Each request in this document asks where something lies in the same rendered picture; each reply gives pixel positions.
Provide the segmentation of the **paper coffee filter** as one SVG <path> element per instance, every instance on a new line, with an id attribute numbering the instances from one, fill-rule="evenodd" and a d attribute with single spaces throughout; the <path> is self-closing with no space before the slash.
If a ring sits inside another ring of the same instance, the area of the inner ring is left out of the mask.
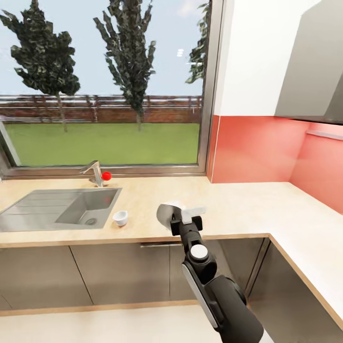
<path id="1" fill-rule="evenodd" d="M 170 222 L 173 215 L 176 220 L 182 219 L 182 209 L 179 203 L 180 202 L 178 202 L 178 199 L 166 203 L 161 203 L 156 212 L 157 220 L 170 231 L 172 231 Z"/>

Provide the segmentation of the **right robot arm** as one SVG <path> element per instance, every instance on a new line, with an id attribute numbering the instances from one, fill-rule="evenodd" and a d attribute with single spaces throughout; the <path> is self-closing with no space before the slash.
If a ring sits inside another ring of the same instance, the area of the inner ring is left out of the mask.
<path id="1" fill-rule="evenodd" d="M 185 258 L 183 273 L 222 343 L 274 343 L 247 306 L 240 287 L 223 274 L 217 278 L 217 262 L 201 239 L 205 205 L 184 209 L 182 219 L 172 217 L 172 235 L 181 236 Z"/>

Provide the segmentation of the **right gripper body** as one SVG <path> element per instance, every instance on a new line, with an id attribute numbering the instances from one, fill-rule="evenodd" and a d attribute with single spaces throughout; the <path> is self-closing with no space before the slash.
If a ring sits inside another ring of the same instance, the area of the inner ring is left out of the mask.
<path id="1" fill-rule="evenodd" d="M 191 217 L 192 223 L 183 224 L 181 219 L 176 220 L 172 217 L 170 222 L 172 235 L 173 236 L 181 236 L 183 239 L 184 235 L 189 232 L 197 232 L 202 230 L 202 217 L 200 215 Z"/>

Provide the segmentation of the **coffee cup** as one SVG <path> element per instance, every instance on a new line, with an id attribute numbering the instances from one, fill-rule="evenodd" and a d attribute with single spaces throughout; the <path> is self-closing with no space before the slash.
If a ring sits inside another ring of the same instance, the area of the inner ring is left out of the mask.
<path id="1" fill-rule="evenodd" d="M 185 205 L 183 205 L 181 202 L 179 203 L 182 210 L 185 209 Z M 113 216 L 113 220 L 118 226 L 123 226 L 127 223 L 128 220 L 128 212 L 127 211 L 119 211 L 115 213 Z"/>

